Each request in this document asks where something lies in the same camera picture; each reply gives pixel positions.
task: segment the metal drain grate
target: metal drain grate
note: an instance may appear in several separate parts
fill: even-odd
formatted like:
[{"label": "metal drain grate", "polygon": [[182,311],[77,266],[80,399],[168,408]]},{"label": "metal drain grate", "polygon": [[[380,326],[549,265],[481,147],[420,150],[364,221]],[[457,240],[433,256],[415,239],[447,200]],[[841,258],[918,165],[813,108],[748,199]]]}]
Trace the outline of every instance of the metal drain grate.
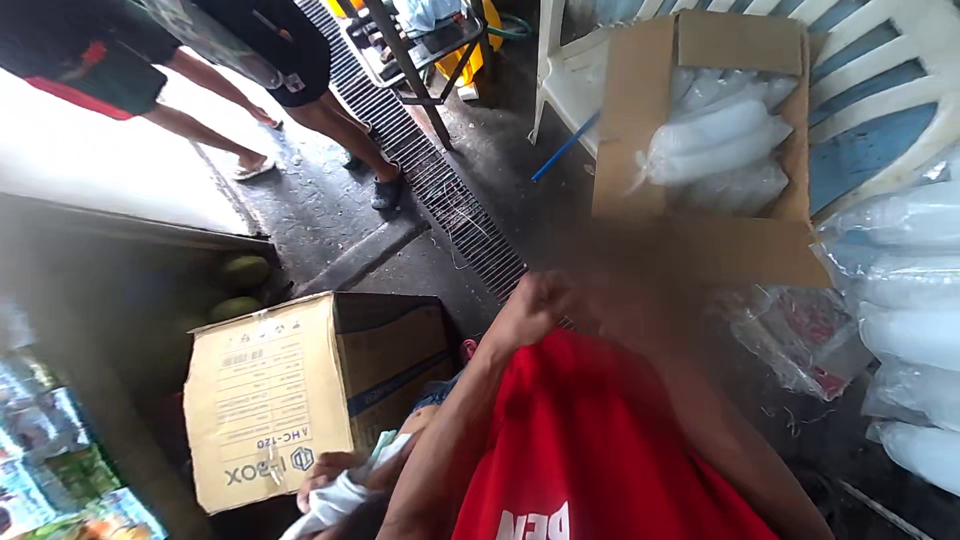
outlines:
[{"label": "metal drain grate", "polygon": [[330,42],[331,85],[358,116],[376,126],[384,152],[403,166],[407,182],[453,247],[490,292],[506,301],[526,264],[396,96],[367,79],[326,8],[318,0],[297,3]]}]

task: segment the red t-shirt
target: red t-shirt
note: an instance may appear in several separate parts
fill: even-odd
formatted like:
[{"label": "red t-shirt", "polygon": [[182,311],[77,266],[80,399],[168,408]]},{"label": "red t-shirt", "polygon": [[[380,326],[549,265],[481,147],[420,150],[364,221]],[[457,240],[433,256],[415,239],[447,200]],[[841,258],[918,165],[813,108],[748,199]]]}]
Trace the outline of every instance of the red t-shirt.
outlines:
[{"label": "red t-shirt", "polygon": [[563,330],[516,353],[454,540],[776,538],[689,447],[649,367],[623,385],[626,354]]}]

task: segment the box flap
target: box flap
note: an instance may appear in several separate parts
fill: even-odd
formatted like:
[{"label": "box flap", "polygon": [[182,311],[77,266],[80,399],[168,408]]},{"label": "box flap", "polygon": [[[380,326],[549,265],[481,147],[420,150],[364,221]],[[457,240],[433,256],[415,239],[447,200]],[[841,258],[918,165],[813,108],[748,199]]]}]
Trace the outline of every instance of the box flap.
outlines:
[{"label": "box flap", "polygon": [[700,278],[716,283],[832,287],[809,249],[810,225],[778,219],[685,215],[673,219],[683,259]]},{"label": "box flap", "polygon": [[739,67],[800,76],[797,44],[804,32],[785,17],[683,11],[677,24],[677,64]]},{"label": "box flap", "polygon": [[613,32],[593,187],[596,215],[638,213],[637,205],[649,206],[643,212],[649,215],[663,207],[661,191],[629,199],[624,193],[634,181],[636,151],[650,146],[670,113],[675,19],[657,17]]},{"label": "box flap", "polygon": [[301,296],[301,297],[295,298],[295,299],[293,299],[293,300],[288,300],[288,301],[284,302],[283,304],[277,304],[276,306],[264,307],[263,309],[260,309],[260,310],[258,310],[258,311],[254,311],[253,313],[247,313],[246,315],[240,315],[239,317],[233,317],[232,319],[227,319],[226,321],[220,321],[219,323],[211,323],[211,324],[208,324],[208,325],[205,325],[205,326],[201,326],[201,327],[195,328],[195,329],[193,329],[193,330],[191,330],[191,331],[188,331],[187,333],[200,334],[200,333],[203,333],[203,332],[205,332],[205,331],[212,330],[212,329],[215,329],[215,328],[219,328],[219,327],[228,325],[228,324],[233,323],[233,322],[236,322],[236,321],[242,321],[242,320],[245,320],[245,319],[253,319],[253,318],[255,318],[255,317],[262,317],[264,314],[269,313],[270,311],[276,311],[277,309],[283,309],[284,307],[293,306],[294,304],[302,304],[302,303],[304,303],[304,302],[310,302],[311,300],[313,300],[313,299],[315,299],[315,298],[320,298],[320,297],[322,297],[322,296],[326,296],[326,295],[329,295],[329,294],[333,294],[333,291],[328,290],[328,291],[326,291],[326,292],[318,292],[317,294],[310,294],[310,295],[307,295],[307,296]]}]

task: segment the open cardboard box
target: open cardboard box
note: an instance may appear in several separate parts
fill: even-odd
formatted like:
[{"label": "open cardboard box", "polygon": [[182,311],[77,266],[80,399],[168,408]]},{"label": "open cardboard box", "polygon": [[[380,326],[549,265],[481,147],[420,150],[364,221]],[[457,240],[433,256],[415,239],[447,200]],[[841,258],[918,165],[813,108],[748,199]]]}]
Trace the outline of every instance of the open cardboard box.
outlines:
[{"label": "open cardboard box", "polygon": [[[664,188],[649,183],[628,194],[635,154],[650,146],[670,113],[675,65],[773,71],[799,77],[781,116],[793,127],[776,152],[790,179],[767,218],[670,214]],[[659,239],[657,257],[707,282],[829,287],[826,270],[808,249],[809,46],[806,29],[787,18],[681,11],[617,29],[612,36],[593,216],[601,229]],[[646,252],[648,258],[653,252]]]}]

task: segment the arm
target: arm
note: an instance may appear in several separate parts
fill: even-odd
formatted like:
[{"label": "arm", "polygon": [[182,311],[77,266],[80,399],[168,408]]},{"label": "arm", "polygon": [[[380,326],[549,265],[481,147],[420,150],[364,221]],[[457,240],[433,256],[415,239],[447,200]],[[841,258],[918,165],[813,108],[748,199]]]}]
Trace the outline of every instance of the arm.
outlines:
[{"label": "arm", "polygon": [[[784,539],[833,538],[780,456],[708,380],[702,357],[689,346],[694,340],[682,331],[690,317],[677,316],[671,307],[682,295],[661,285],[657,290],[610,283],[590,287],[589,311],[608,337],[647,358],[692,448],[774,533]],[[640,370],[625,367],[640,376]]]},{"label": "arm", "polygon": [[503,373],[519,347],[537,343],[556,327],[566,298],[556,275],[528,274],[520,280],[420,436],[378,539],[449,537],[487,443]]}]

